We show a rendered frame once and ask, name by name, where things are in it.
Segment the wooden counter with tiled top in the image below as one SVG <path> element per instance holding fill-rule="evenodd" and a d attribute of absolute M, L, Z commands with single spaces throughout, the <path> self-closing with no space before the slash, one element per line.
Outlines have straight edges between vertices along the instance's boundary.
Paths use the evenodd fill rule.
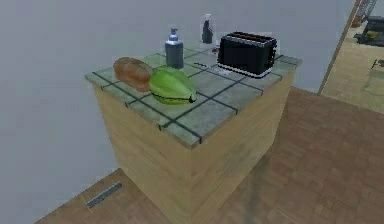
<path fill-rule="evenodd" d="M 278 55 L 262 79 L 221 74 L 213 45 L 184 47 L 192 104 L 164 105 L 117 80 L 86 74 L 123 172 L 172 224 L 207 224 L 275 140 L 300 60 Z"/>

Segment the grey soap pump bottle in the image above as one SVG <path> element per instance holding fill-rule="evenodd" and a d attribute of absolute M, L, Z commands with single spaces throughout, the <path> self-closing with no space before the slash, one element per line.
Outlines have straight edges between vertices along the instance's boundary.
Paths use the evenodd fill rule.
<path fill-rule="evenodd" d="M 168 67 L 183 68 L 183 47 L 183 42 L 179 40 L 177 35 L 177 28 L 172 28 L 168 40 L 165 42 L 166 65 Z"/>

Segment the brown bread loaf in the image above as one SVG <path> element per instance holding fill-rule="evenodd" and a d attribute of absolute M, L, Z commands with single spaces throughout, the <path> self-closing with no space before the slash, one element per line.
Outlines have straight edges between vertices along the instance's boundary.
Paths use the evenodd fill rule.
<path fill-rule="evenodd" d="M 115 77 L 139 92 L 150 90 L 149 80 L 153 69 L 141 60 L 122 57 L 113 64 Z"/>

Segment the black toaster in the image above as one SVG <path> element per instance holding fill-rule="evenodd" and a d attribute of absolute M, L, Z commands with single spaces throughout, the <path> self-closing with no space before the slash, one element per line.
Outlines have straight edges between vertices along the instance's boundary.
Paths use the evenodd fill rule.
<path fill-rule="evenodd" d="M 273 37 L 235 31 L 220 40 L 220 68 L 260 79 L 271 72 L 277 40 Z"/>

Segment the black spray bottle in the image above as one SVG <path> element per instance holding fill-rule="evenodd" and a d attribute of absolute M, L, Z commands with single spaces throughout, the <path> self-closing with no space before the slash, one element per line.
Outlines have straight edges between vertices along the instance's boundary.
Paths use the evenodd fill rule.
<path fill-rule="evenodd" d="M 212 37 L 213 37 L 213 32 L 212 29 L 210 28 L 210 14 L 205 15 L 205 20 L 203 24 L 203 30 L 202 30 L 202 41 L 205 44 L 211 44 L 212 43 Z"/>

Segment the dark furniture with yellow item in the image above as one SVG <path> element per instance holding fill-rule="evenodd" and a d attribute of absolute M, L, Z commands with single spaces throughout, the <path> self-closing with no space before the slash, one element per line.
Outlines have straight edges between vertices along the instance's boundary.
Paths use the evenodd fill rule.
<path fill-rule="evenodd" d="M 355 34 L 359 44 L 384 47 L 384 17 L 369 16 L 361 34 Z"/>

